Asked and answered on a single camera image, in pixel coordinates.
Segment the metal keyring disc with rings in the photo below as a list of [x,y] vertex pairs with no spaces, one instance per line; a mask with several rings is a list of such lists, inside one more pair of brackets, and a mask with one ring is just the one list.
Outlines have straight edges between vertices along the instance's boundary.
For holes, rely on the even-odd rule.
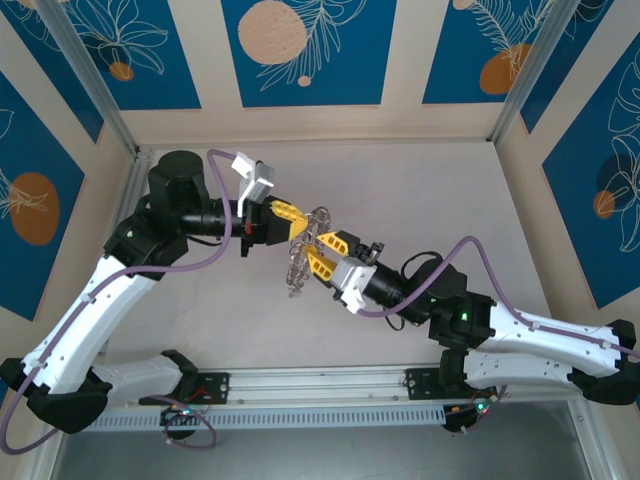
[[305,216],[308,225],[290,242],[289,247],[289,265],[286,275],[289,298],[301,295],[305,282],[310,278],[307,249],[315,247],[319,252],[323,251],[324,246],[318,236],[328,233],[331,224],[331,215],[325,206],[316,207]]

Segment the black right controller board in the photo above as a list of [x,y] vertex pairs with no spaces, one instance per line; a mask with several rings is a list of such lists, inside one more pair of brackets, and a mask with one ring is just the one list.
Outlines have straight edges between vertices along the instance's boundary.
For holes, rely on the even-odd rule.
[[446,406],[444,428],[453,434],[467,435],[496,409],[495,404]]

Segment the black controller board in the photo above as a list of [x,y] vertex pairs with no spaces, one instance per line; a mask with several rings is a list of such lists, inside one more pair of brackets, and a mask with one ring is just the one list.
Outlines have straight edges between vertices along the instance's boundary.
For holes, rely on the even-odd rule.
[[444,428],[453,434],[467,435],[496,409],[495,404],[446,406]]
[[170,440],[186,440],[201,425],[201,420],[191,408],[181,409],[173,406],[160,413],[160,426]]

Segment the black left controller board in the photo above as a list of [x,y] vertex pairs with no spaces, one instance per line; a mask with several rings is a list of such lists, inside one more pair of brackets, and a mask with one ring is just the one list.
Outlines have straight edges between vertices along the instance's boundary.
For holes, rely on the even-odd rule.
[[160,413],[160,426],[170,440],[186,440],[201,425],[201,420],[191,408],[181,409],[173,406]]

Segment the aluminium side rail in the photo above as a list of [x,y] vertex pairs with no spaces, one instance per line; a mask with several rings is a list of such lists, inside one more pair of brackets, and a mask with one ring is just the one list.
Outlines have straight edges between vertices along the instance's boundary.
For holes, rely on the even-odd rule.
[[116,209],[111,232],[104,245],[91,286],[95,287],[117,272],[134,265],[138,253],[131,250],[132,239],[127,237],[130,227],[128,219],[135,214],[140,199],[147,191],[147,174],[150,170],[154,153],[152,150],[140,150],[130,165],[121,199]]

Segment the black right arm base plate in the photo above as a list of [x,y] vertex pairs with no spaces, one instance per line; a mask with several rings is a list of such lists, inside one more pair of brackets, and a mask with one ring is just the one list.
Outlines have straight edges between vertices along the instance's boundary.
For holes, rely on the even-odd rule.
[[409,368],[404,374],[402,385],[410,400],[470,400],[473,396],[489,398],[498,394],[496,387],[478,390],[464,381],[446,382],[440,378],[438,368]]

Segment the aluminium mounting rail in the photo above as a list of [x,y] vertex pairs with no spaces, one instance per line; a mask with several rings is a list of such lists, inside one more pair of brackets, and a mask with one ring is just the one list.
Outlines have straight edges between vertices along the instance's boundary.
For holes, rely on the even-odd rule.
[[[231,370],[226,404],[274,404],[347,402],[351,400],[408,400],[402,385],[404,371],[409,368],[438,368],[446,382],[464,381],[470,387],[488,389],[522,387],[526,390],[575,391],[570,380],[571,367],[562,363],[529,355],[480,354],[469,355],[464,367],[447,369],[427,365],[400,367],[330,367]],[[48,395],[91,393],[100,400],[99,410],[105,411],[139,404],[151,396],[169,401],[169,393],[181,378],[199,371],[179,367],[166,356],[120,365],[98,365],[85,371],[57,372],[52,363],[45,363],[33,381]]]

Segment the aluminium corner post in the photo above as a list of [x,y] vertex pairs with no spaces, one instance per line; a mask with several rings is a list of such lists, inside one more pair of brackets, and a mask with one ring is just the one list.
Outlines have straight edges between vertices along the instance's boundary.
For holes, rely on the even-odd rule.
[[517,119],[579,3],[580,0],[553,2],[549,16],[543,22],[487,138],[496,148],[506,139],[510,127]]
[[120,114],[120,109],[76,32],[56,0],[33,0],[49,33],[74,71],[83,89],[123,150],[135,158],[139,147]]

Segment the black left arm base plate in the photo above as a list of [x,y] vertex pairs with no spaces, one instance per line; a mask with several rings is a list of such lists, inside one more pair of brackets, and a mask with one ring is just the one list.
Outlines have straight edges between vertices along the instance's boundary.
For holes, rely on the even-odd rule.
[[226,372],[187,375],[166,394],[169,401],[148,396],[141,398],[138,403],[143,406],[177,405],[178,403],[190,406],[225,405],[230,390],[229,381],[230,374]]

